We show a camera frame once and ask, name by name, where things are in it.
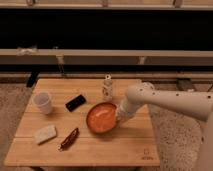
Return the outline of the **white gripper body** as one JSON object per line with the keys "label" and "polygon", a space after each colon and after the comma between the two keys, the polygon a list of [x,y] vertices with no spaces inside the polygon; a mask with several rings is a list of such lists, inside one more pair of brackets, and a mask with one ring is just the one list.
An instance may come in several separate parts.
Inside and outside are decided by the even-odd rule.
{"label": "white gripper body", "polygon": [[127,98],[124,98],[116,109],[116,119],[118,122],[126,122],[134,117],[137,110],[137,104],[134,104]]}

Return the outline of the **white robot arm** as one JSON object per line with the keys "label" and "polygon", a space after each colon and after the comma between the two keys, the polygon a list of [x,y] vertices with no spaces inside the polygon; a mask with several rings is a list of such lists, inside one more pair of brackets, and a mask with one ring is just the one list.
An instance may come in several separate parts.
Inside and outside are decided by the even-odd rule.
{"label": "white robot arm", "polygon": [[129,86],[116,112],[119,123],[134,117],[145,104],[201,120],[206,123],[203,143],[193,171],[213,171],[213,92],[156,90],[149,82]]}

